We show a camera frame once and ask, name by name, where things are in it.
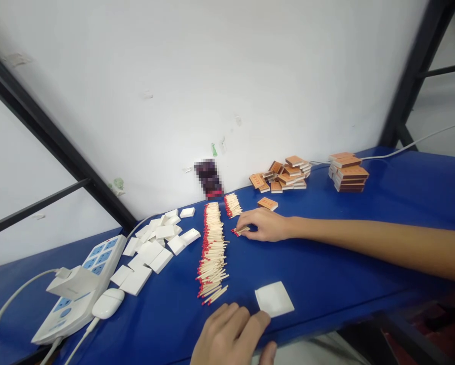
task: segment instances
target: finger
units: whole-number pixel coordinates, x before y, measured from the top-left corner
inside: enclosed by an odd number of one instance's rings
[[[239,308],[222,329],[226,338],[229,341],[234,341],[239,337],[249,318],[249,310],[246,307]]]
[[[244,231],[244,232],[241,232],[241,236],[245,236],[247,239],[254,239],[256,241],[261,241],[261,234],[259,231],[255,231],[255,232]]]
[[[205,329],[206,327],[210,326],[217,317],[219,317],[222,313],[224,313],[227,310],[228,307],[229,305],[227,303],[221,305],[214,313],[210,315],[209,318],[207,318],[207,321],[205,321],[203,328]]]
[[[268,342],[259,357],[259,365],[273,365],[277,347],[275,341]]]
[[[237,221],[237,225],[236,225],[236,229],[239,230],[241,229],[242,227],[244,226],[247,226],[248,224],[251,224],[253,222],[253,214],[252,214],[252,210],[247,212],[247,213],[250,213],[250,214],[246,214],[246,215],[243,215],[241,214],[239,216],[239,219]]]
[[[236,347],[239,347],[241,353],[253,354],[259,339],[270,322],[271,318],[268,313],[263,311],[259,311],[249,319],[236,343]]]
[[[222,312],[222,314],[216,318],[214,321],[214,326],[216,327],[217,331],[220,331],[224,327],[224,325],[231,319],[231,317],[238,309],[238,303],[231,303],[227,310]]]

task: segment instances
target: plug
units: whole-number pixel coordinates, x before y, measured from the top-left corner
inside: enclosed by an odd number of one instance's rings
[[[72,300],[80,298],[99,284],[99,276],[82,266],[72,270],[62,268],[56,273],[56,277],[46,288],[46,291]]]

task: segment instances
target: hand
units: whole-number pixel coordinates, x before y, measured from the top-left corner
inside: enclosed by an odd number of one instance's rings
[[[254,224],[257,232],[244,231],[241,234],[257,241],[278,242],[290,238],[289,219],[266,208],[257,208],[242,213],[236,229]]]
[[[266,312],[250,316],[246,307],[223,304],[205,322],[190,365],[250,365],[261,335],[271,322]],[[263,349],[259,365],[273,365],[276,343]]]

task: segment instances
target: white wall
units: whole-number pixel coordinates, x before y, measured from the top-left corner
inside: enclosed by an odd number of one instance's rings
[[[0,0],[0,55],[141,218],[202,199],[211,143],[227,191],[376,145],[426,4]]]
[[[455,14],[430,69],[455,65]],[[427,78],[407,126],[413,139],[455,124],[455,72]],[[422,152],[455,156],[455,128],[418,144]]]
[[[76,180],[0,102],[0,219]],[[79,189],[0,232],[0,265],[118,227]]]

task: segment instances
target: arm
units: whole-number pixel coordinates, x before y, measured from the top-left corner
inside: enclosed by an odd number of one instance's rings
[[[305,238],[356,251],[389,263],[455,281],[455,231],[373,221],[313,220],[283,217],[265,208],[243,213],[237,228],[249,239]]]

